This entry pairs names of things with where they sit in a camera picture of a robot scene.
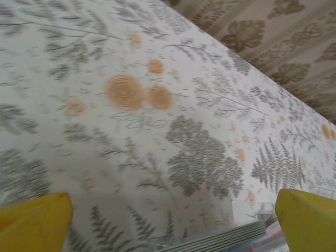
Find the orange flower print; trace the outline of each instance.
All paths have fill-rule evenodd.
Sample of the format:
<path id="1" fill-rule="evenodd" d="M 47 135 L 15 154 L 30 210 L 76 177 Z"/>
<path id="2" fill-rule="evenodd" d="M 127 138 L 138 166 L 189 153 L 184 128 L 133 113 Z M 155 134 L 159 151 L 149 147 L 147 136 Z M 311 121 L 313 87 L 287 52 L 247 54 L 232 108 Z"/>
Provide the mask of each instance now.
<path id="1" fill-rule="evenodd" d="M 70 115 L 74 117 L 82 114 L 85 111 L 86 106 L 81 100 L 70 98 L 67 101 L 67 108 Z"/>
<path id="2" fill-rule="evenodd" d="M 329 132 L 330 132 L 330 137 L 333 138 L 334 140 L 336 140 L 335 131 L 333 129 L 330 129 Z"/>
<path id="3" fill-rule="evenodd" d="M 174 74 L 174 79 L 175 79 L 177 82 L 180 82 L 181 75 L 180 75 L 178 72 L 176 72 L 176 73 Z"/>
<path id="4" fill-rule="evenodd" d="M 307 169 L 308 168 L 308 163 L 307 163 L 307 161 L 306 160 L 302 160 L 302 167 L 304 168 L 304 169 Z"/>
<path id="5" fill-rule="evenodd" d="M 238 149 L 238 157 L 242 164 L 245 162 L 245 152 L 243 149 Z"/>
<path id="6" fill-rule="evenodd" d="M 257 143 L 261 143 L 260 137 L 256 136 L 255 139 Z"/>
<path id="7" fill-rule="evenodd" d="M 324 123 L 322 124 L 322 133 L 325 139 L 329 140 L 330 139 L 330 131 Z"/>
<path id="8" fill-rule="evenodd" d="M 140 48 L 142 46 L 142 40 L 141 37 L 138 34 L 131 35 L 131 45 L 134 48 Z"/>
<path id="9" fill-rule="evenodd" d="M 164 65 L 158 59 L 151 59 L 148 62 L 148 69 L 154 75 L 162 75 L 164 73 Z"/>
<path id="10" fill-rule="evenodd" d="M 250 201 L 252 203 L 255 203 L 256 202 L 256 197 L 254 195 L 254 192 L 249 191 L 248 195 L 247 195 L 247 199 L 248 199 L 248 201 Z"/>
<path id="11" fill-rule="evenodd" d="M 109 79 L 105 94 L 113 105 L 124 110 L 133 111 L 143 107 L 144 90 L 132 76 L 117 75 Z"/>
<path id="12" fill-rule="evenodd" d="M 229 227 L 231 225 L 230 221 L 228 219 L 223 220 L 223 226 L 224 227 Z"/>
<path id="13" fill-rule="evenodd" d="M 237 80 L 236 77 L 232 77 L 232 81 L 233 81 L 234 84 L 237 84 L 237 83 L 238 83 L 238 80 Z"/>
<path id="14" fill-rule="evenodd" d="M 230 149 L 231 146 L 232 146 L 232 142 L 231 142 L 230 140 L 227 140 L 227 141 L 226 141 L 226 144 L 227 144 L 227 147 Z"/>
<path id="15" fill-rule="evenodd" d="M 88 178 L 83 181 L 83 187 L 85 189 L 91 189 L 97 185 L 97 181 L 93 178 Z"/>
<path id="16" fill-rule="evenodd" d="M 325 153 L 325 155 L 324 155 L 324 156 L 325 156 L 325 158 L 327 159 L 327 161 L 329 161 L 329 160 L 330 160 L 329 154 L 328 154 L 327 152 Z"/>
<path id="17" fill-rule="evenodd" d="M 249 137 L 247 137 L 247 136 L 244 136 L 241 139 L 244 143 L 249 143 L 250 142 Z"/>
<path id="18" fill-rule="evenodd" d="M 148 103 L 157 109 L 170 109 L 173 96 L 164 86 L 154 86 L 147 93 Z"/>

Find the white tablecloth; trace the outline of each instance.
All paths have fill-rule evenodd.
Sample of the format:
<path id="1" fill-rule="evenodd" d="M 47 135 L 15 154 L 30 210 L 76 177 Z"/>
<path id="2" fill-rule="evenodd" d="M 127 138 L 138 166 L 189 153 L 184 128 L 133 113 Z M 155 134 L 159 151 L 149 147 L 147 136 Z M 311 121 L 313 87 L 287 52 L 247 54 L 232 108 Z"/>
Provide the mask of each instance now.
<path id="1" fill-rule="evenodd" d="M 1 197 L 68 192 L 64 251 L 221 230 L 281 188 L 334 197 L 336 127 L 163 3 L 5 0 L 0 23 Z"/>

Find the yellow object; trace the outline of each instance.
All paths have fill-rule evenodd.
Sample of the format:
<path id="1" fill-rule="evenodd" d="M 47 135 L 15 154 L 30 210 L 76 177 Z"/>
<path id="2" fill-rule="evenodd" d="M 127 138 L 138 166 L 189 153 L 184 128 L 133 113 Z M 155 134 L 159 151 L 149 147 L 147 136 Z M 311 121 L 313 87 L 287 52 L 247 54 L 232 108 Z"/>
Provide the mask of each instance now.
<path id="1" fill-rule="evenodd" d="M 335 200 L 282 189 L 275 209 L 291 252 L 336 251 Z"/>
<path id="2" fill-rule="evenodd" d="M 0 208 L 0 252 L 60 252 L 72 214 L 67 193 Z"/>

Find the orange circle pattern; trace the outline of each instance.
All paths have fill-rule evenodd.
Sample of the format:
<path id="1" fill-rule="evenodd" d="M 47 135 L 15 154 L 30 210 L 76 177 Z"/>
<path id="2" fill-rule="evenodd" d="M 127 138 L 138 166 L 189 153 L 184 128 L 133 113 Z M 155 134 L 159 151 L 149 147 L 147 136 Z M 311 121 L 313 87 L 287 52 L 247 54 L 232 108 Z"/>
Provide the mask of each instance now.
<path id="1" fill-rule="evenodd" d="M 112 77 L 106 84 L 105 93 L 113 105 L 124 110 L 133 111 L 143 107 L 144 90 L 133 76 Z"/>
<path id="2" fill-rule="evenodd" d="M 173 105 L 173 96 L 164 86 L 155 86 L 147 93 L 148 103 L 157 109 L 169 109 Z"/>

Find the beige curtain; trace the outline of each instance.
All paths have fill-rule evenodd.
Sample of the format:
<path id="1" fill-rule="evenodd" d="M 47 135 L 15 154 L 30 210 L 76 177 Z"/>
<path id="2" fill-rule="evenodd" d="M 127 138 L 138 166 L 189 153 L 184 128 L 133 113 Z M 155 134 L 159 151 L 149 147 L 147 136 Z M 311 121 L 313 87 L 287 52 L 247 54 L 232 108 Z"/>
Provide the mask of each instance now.
<path id="1" fill-rule="evenodd" d="M 336 123 L 336 0 L 165 2 Z"/>

